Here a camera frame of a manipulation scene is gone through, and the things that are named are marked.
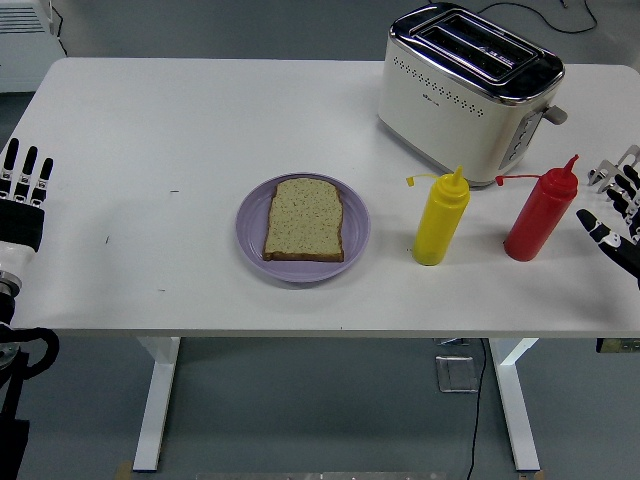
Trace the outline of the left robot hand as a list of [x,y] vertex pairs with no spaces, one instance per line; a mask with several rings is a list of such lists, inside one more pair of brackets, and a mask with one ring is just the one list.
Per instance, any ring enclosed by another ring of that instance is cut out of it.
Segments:
[[11,138],[1,166],[1,281],[20,289],[26,265],[38,252],[45,212],[42,208],[54,161],[47,157],[37,176],[38,148],[31,146],[16,170],[20,142]]

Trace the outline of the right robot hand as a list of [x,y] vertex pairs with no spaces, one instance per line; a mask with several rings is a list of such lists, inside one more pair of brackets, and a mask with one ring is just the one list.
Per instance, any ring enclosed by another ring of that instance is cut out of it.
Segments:
[[621,236],[602,223],[589,210],[579,209],[576,216],[599,249],[614,263],[639,280],[639,174],[631,165],[614,176],[620,191],[607,191],[613,208],[624,219],[629,238]]

